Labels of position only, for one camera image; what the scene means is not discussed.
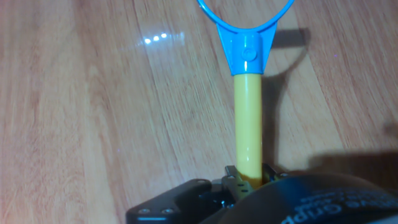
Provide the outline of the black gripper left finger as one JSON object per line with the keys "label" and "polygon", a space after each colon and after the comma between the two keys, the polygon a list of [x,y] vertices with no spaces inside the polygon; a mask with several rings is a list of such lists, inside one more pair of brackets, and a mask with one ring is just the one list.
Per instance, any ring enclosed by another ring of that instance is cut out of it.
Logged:
{"label": "black gripper left finger", "polygon": [[226,166],[225,176],[221,179],[223,188],[234,200],[241,200],[251,193],[251,185],[243,180],[235,166]]}

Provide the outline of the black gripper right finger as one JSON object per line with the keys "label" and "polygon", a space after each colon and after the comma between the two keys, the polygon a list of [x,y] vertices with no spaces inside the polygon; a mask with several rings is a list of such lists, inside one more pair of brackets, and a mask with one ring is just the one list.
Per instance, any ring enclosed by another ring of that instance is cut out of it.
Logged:
{"label": "black gripper right finger", "polygon": [[274,182],[279,179],[282,179],[284,177],[287,177],[288,173],[274,169],[272,166],[269,164],[263,163],[262,164],[262,182],[263,183],[269,183],[269,182]]}

